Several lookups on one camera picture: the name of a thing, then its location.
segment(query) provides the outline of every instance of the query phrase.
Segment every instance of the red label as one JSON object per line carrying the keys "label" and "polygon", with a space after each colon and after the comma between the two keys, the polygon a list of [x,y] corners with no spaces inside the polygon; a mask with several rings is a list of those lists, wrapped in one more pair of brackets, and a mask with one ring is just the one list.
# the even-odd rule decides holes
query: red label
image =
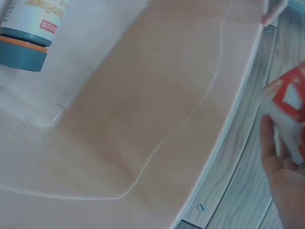
{"label": "red label", "polygon": [[[294,107],[285,101],[288,88],[297,95],[298,107]],[[272,97],[273,102],[288,116],[295,119],[298,123],[305,123],[305,62],[298,67],[286,72],[264,88],[264,91]],[[302,128],[301,144],[298,146],[299,152],[305,159],[305,128]]]}
{"label": "red label", "polygon": [[55,25],[49,21],[42,20],[42,22],[40,24],[40,28],[55,34],[56,30],[57,30],[57,25]]}

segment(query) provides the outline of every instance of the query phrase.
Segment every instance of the white curved line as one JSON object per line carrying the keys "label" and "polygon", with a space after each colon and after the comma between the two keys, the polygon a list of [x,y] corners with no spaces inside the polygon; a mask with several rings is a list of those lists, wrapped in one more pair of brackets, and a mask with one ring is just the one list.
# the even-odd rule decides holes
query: white curved line
{"label": "white curved line", "polygon": [[168,135],[152,152],[152,154],[150,155],[150,157],[148,158],[147,162],[145,163],[144,167],[142,168],[140,174],[138,175],[137,179],[135,180],[135,182],[133,183],[133,185],[131,185],[129,187],[129,189],[126,190],[126,192],[124,192],[121,196],[118,197],[113,197],[113,198],[78,198],[78,197],[64,197],[64,196],[55,196],[55,195],[49,195],[49,194],[43,194],[43,193],[34,193],[34,192],[30,192],[30,191],[20,191],[18,189],[15,188],[10,188],[10,187],[0,187],[1,189],[10,191],[10,192],[14,192],[14,193],[18,193],[18,194],[24,194],[24,195],[31,195],[31,196],[37,196],[37,197],[44,197],[44,198],[57,198],[57,199],[69,199],[69,200],[118,200],[118,199],[122,199],[124,197],[126,197],[131,190],[136,186],[136,184],[139,182],[143,172],[145,171],[145,169],[147,168],[151,158],[155,155],[155,153],[158,151],[158,149],[168,140],[170,139],[173,135],[175,135],[175,133],[177,131],[179,131],[185,124],[187,124],[190,119],[192,118],[192,116],[198,111],[198,109],[200,108],[200,106],[202,105],[203,101],[206,99],[208,93],[210,92],[210,90],[212,89],[212,87],[214,86],[214,83],[216,81],[217,75],[220,71],[220,66],[222,64],[223,61],[223,55],[224,55],[224,23],[227,20],[227,17],[229,16],[230,10],[231,10],[231,6],[232,6],[232,0],[229,0],[229,6],[227,8],[226,14],[220,24],[220,55],[219,55],[219,61],[217,63],[216,66],[216,71],[215,74],[212,78],[212,81],[206,91],[206,93],[204,94],[203,98],[201,99],[201,101],[199,102],[198,106],[194,109],[194,111],[186,118],[186,120],[184,122],[181,122],[181,124],[179,125],[179,127],[174,130],[170,135]]}

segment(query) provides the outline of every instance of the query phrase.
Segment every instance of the snack package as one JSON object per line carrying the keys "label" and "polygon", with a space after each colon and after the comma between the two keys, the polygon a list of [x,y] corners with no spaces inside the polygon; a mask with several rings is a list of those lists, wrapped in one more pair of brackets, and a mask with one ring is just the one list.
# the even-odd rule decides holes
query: snack package
{"label": "snack package", "polygon": [[305,61],[263,88],[261,104],[297,165],[305,161]]}

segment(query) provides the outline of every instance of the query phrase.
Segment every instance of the wooden floor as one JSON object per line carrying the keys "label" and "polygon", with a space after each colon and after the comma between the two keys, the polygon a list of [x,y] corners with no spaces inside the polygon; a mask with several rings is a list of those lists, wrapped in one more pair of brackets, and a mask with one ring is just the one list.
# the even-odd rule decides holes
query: wooden floor
{"label": "wooden floor", "polygon": [[203,186],[177,229],[282,229],[260,163],[258,94],[305,60],[305,17],[288,8],[265,28],[244,95]]}

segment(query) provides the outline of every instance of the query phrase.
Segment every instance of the teal bottle cap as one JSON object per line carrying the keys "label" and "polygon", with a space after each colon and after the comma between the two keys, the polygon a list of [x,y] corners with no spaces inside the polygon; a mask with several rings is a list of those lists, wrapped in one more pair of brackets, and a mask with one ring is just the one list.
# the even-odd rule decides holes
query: teal bottle cap
{"label": "teal bottle cap", "polygon": [[29,42],[0,36],[0,64],[21,70],[40,72],[47,49]]}

